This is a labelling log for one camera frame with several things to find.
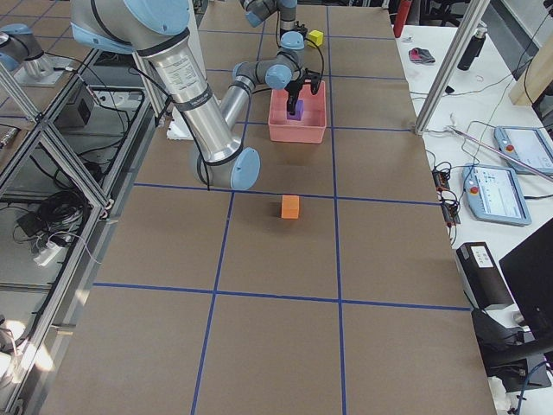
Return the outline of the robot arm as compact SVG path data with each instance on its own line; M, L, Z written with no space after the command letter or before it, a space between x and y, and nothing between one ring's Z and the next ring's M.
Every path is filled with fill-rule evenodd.
M278 14L276 32L282 37L289 32L298 32L306 38L308 29L296 20L296 0L240 0L246 20L252 27L259 26L274 14Z
M250 25L280 15L280 48L271 60L243 62L233 82L217 100L188 46L194 14L186 1L75 1L71 7L74 39L90 48L118 54L136 53L149 61L182 115L197 150L192 169L207 186L247 190L256 182L260 155L233 134L241 109L254 89L266 85L288 94L287 111L296 113L306 82L317 93L321 74L303 65L305 36L296 25L295 1L243 1Z

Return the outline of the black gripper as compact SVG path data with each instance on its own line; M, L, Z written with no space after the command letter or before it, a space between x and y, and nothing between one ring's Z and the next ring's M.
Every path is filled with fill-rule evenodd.
M296 23L294 31L301 34L303 38L305 38L308 34L308 28L303 23Z
M292 80L286 87L285 90L288 92L287 99L287 113L289 115L296 114L296 107L299 100L299 93L303 89L304 85L309 86L309 90L312 95L316 95L319 92L320 85L322 81L322 74L305 68L301 71L300 76Z

